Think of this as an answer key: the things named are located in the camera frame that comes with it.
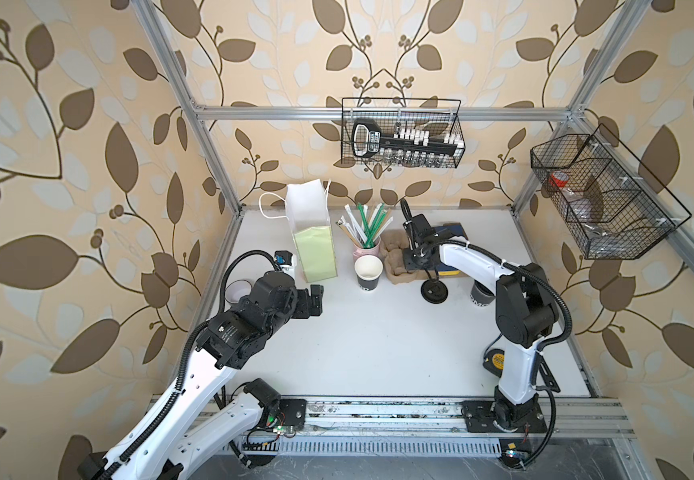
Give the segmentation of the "black tool in basket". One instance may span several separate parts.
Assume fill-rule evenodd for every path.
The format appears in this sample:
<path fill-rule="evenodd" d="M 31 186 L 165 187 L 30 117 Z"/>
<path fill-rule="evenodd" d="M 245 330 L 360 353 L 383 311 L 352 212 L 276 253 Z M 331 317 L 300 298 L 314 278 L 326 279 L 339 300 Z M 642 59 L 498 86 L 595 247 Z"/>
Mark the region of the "black tool in basket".
<path fill-rule="evenodd" d="M 444 132 L 433 135 L 424 129 L 395 127 L 385 133 L 377 122 L 359 119 L 348 136 L 353 155 L 360 158 L 458 158 L 464 154 L 465 142 L 461 135 Z"/>

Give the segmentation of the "yellow tape measure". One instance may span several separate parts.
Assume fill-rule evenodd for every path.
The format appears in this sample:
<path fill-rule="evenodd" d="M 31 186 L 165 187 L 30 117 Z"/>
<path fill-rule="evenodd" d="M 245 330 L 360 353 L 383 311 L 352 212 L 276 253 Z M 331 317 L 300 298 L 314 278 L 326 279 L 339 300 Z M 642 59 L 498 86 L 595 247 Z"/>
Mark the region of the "yellow tape measure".
<path fill-rule="evenodd" d="M 483 367 L 491 374 L 501 378 L 504 371 L 505 352 L 503 349 L 493 348 L 486 352 L 483 359 Z"/>

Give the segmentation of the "red item in basket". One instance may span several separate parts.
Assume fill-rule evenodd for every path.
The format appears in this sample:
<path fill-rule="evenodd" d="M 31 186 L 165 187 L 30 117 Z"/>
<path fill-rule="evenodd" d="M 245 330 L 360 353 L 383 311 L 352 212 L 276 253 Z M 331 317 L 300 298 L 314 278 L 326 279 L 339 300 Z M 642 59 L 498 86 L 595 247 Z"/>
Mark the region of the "red item in basket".
<path fill-rule="evenodd" d="M 566 188 L 569 181 L 570 175 L 565 171 L 553 171 L 549 177 L 549 184 L 559 190 Z"/>

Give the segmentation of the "white green paper bag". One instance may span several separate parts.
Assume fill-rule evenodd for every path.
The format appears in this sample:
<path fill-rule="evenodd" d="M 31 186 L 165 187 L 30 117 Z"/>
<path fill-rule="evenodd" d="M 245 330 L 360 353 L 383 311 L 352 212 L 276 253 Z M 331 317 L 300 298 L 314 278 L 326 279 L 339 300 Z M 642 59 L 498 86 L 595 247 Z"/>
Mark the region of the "white green paper bag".
<path fill-rule="evenodd" d="M 262 200 L 266 195 L 284 201 L 285 212 L 282 215 L 265 212 Z M 327 190 L 321 180 L 289 185 L 285 197 L 265 192 L 260 196 L 258 206 L 264 218 L 285 218 L 288 221 L 298 262 L 308 283 L 338 276 Z"/>

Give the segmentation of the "black paper coffee cup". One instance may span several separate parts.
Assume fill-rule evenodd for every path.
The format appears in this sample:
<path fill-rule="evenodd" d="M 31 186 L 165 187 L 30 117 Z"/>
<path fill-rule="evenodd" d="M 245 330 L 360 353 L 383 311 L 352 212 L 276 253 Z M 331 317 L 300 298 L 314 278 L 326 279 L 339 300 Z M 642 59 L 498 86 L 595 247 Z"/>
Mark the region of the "black paper coffee cup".
<path fill-rule="evenodd" d="M 478 281 L 473 283 L 470 292 L 471 300 L 480 307 L 487 307 L 495 300 L 495 294 Z"/>

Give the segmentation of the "black wrench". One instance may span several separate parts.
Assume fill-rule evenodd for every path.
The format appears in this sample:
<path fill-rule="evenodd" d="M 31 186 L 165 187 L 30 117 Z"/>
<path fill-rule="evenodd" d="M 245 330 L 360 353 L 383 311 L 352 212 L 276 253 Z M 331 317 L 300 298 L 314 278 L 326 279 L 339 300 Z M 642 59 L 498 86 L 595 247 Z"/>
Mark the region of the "black wrench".
<path fill-rule="evenodd" d="M 538 385 L 536 389 L 560 393 L 560 385 L 543 356 L 539 356 L 536 366 L 537 374 L 541 377 L 541 384 Z"/>

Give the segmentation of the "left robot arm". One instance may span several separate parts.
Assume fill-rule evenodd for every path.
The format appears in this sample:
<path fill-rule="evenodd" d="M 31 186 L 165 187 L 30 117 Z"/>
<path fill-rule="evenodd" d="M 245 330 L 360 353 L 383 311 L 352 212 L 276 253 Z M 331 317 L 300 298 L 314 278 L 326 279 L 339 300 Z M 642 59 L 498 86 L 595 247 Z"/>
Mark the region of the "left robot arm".
<path fill-rule="evenodd" d="M 233 270 L 259 256 L 271 270 L 258 278 L 249 294 L 226 304 Z M 300 289 L 277 257 L 250 250 L 226 268 L 219 289 L 219 311 L 186 340 L 177 374 L 167 391 L 143 419 L 107 452 L 93 452 L 79 465 L 83 479 L 186 479 L 238 436 L 266 429 L 276 417 L 280 394 L 256 379 L 199 427 L 193 424 L 245 364 L 292 319 L 318 317 L 324 288 Z"/>

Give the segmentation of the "brown pulp cup carrier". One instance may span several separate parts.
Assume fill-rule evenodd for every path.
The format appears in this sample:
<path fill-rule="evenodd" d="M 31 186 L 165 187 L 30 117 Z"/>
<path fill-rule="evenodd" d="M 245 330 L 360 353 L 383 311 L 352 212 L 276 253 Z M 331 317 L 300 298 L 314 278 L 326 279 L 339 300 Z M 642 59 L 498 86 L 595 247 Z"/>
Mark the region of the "brown pulp cup carrier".
<path fill-rule="evenodd" d="M 429 275 L 423 270 L 406 269 L 403 251 L 409 246 L 408 236 L 403 230 L 390 229 L 381 235 L 380 255 L 383 257 L 386 275 L 394 285 L 429 279 Z"/>

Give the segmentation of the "remaining black paper cup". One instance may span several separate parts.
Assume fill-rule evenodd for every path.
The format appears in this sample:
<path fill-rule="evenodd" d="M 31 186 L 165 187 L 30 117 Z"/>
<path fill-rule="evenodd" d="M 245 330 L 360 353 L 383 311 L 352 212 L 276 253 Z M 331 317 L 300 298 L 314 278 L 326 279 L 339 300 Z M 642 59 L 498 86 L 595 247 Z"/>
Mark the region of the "remaining black paper cup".
<path fill-rule="evenodd" d="M 377 256 L 364 255 L 355 261 L 354 270 L 360 288 L 364 291 L 373 291 L 383 274 L 384 264 Z"/>

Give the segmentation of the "pink straw holder cup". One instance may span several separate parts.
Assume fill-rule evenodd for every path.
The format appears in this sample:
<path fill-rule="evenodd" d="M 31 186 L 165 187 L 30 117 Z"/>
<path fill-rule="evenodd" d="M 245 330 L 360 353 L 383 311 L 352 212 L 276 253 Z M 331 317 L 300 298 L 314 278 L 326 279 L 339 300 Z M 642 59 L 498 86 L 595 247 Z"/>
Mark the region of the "pink straw holder cup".
<path fill-rule="evenodd" d="M 356 247 L 353 252 L 353 258 L 355 260 L 366 256 L 366 255 L 371 255 L 371 256 L 379 256 L 380 255 L 380 244 L 381 240 L 379 238 L 375 239 L 374 242 L 372 243 L 371 247 L 363 247 L 360 245 L 359 247 Z"/>

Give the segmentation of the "black plastic cup lid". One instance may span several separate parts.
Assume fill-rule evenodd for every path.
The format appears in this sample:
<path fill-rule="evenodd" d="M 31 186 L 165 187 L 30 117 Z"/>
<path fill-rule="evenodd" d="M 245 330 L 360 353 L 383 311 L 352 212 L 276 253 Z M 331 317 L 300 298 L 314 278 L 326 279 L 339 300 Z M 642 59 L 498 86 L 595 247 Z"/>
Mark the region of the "black plastic cup lid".
<path fill-rule="evenodd" d="M 428 279 L 421 285 L 422 297 L 431 304 L 442 304 L 449 295 L 447 286 L 438 279 Z"/>

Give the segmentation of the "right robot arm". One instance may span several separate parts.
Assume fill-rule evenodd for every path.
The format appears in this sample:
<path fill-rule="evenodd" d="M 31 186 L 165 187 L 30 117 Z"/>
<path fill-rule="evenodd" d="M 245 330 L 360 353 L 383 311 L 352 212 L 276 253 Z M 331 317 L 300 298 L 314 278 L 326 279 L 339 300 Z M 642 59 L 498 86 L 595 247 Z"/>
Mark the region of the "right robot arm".
<path fill-rule="evenodd" d="M 504 349 L 502 376 L 494 393 L 494 412 L 503 428 L 526 416 L 538 400 L 536 385 L 543 350 L 565 342 L 573 329 L 570 310 L 536 263 L 512 264 L 448 230 L 434 229 L 426 216 L 414 215 L 400 201 L 409 247 L 408 271 L 453 267 L 474 280 L 484 295 L 478 303 L 495 305 L 496 326 L 510 345 Z"/>

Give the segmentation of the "grey tape roll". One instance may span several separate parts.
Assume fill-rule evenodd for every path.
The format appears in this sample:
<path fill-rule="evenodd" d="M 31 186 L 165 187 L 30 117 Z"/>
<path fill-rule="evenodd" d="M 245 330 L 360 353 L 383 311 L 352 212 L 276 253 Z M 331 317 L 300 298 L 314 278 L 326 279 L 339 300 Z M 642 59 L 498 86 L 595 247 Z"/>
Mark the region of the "grey tape roll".
<path fill-rule="evenodd" d="M 230 305 L 236 305 L 242 297 L 251 293 L 253 283 L 247 279 L 235 280 L 225 289 L 225 301 Z"/>

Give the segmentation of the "white wrapped straw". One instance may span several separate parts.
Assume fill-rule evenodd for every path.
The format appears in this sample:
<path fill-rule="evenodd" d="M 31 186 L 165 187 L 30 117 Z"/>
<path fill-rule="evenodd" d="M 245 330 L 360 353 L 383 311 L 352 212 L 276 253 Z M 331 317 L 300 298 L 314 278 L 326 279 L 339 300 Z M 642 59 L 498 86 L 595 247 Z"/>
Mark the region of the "white wrapped straw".
<path fill-rule="evenodd" d="M 352 211 L 352 209 L 351 209 L 351 207 L 350 207 L 349 205 L 346 205 L 346 206 L 345 206 L 345 210 L 346 210 L 346 212 L 347 212 L 347 214 L 348 214 L 348 217 L 349 217 L 349 219 L 350 219 L 352 228 L 353 228 L 354 231 L 355 231 L 355 234 L 356 234 L 356 237 L 357 237 L 358 241 L 360 242 L 360 244 L 361 244 L 362 246 L 365 246 L 366 241 L 367 241 L 367 237 L 366 237 L 366 235 L 365 235 L 365 232 L 364 232 L 364 230 L 363 230 L 363 228 L 362 228 L 360 222 L 359 222 L 359 221 L 356 219 L 356 217 L 354 216 L 353 211 Z"/>

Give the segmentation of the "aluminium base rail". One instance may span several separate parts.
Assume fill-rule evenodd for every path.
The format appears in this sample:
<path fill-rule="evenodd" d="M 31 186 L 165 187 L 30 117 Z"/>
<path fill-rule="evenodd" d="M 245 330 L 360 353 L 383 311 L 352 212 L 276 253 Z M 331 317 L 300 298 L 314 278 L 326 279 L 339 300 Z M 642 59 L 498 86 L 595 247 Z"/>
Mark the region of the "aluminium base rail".
<path fill-rule="evenodd" d="M 286 397 L 276 425 L 254 433 L 259 408 L 245 398 L 224 412 L 209 404 L 168 458 L 196 465 L 218 454 L 498 458 L 554 440 L 632 439 L 621 404 L 605 398 L 541 398 L 526 424 L 499 429 L 487 399 Z"/>

